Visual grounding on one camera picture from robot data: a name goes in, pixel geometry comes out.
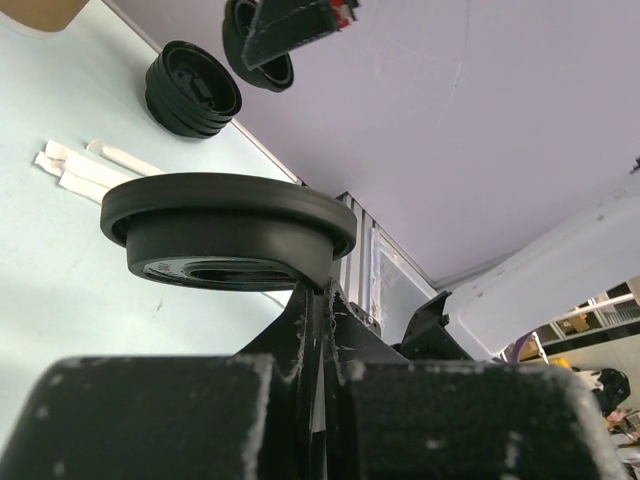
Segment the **black cup lid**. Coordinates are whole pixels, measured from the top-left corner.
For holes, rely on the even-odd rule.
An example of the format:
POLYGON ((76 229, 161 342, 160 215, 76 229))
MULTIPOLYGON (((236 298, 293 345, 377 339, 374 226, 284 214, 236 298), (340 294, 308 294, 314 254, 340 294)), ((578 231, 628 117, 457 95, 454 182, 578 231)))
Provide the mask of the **black cup lid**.
POLYGON ((357 243, 354 213, 311 188, 268 178, 178 173, 139 178, 103 198, 100 228, 129 271, 181 287, 321 292, 357 243))

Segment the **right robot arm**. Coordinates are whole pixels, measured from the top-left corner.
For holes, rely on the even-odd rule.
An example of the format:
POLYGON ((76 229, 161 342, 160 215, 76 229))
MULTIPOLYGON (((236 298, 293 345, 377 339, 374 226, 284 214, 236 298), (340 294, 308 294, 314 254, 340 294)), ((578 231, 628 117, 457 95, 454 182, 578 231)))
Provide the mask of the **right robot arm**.
MULTIPOLYGON (((293 81, 290 51, 354 21, 356 1, 230 1, 233 70, 268 89, 293 81)), ((419 307, 395 350, 409 360, 476 361, 520 348, 553 314, 639 273, 639 171, 486 273, 419 307)))

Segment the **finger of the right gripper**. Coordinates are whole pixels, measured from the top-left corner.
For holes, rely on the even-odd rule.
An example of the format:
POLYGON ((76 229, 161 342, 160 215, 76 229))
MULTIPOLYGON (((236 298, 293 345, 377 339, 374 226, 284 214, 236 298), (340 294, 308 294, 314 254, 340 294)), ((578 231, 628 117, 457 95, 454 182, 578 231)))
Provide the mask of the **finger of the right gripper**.
POLYGON ((348 27, 359 7, 357 0, 259 1, 241 58, 249 69, 257 68, 348 27))

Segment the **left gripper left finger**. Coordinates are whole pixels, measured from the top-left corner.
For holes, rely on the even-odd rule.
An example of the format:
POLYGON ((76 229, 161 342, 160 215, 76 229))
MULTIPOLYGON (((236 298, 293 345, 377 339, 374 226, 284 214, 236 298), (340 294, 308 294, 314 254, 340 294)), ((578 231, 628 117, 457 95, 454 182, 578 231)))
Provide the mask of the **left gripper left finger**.
POLYGON ((313 472, 313 292, 294 289, 283 312, 234 355, 258 367, 255 419, 243 454, 248 479, 313 472))

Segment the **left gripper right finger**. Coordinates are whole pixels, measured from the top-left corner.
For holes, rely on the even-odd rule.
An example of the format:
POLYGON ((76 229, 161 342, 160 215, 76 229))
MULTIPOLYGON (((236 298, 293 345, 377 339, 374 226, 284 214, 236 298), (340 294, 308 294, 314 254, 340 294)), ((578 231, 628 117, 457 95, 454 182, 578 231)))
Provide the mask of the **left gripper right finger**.
POLYGON ((356 479, 357 435, 348 384, 362 376, 369 364, 406 366, 409 361, 370 330, 337 280, 329 282, 325 298, 322 354, 325 475, 328 479, 356 479))

